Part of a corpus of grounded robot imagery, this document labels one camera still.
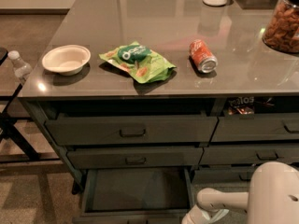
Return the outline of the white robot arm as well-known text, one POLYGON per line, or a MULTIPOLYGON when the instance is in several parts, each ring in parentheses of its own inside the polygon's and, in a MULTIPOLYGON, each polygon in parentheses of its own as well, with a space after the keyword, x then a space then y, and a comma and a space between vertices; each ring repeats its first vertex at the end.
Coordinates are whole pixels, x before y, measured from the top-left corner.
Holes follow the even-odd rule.
POLYGON ((299 171, 270 161, 252 175, 247 192, 205 188, 181 224, 213 224, 230 211, 247 215, 247 224, 299 224, 299 171))

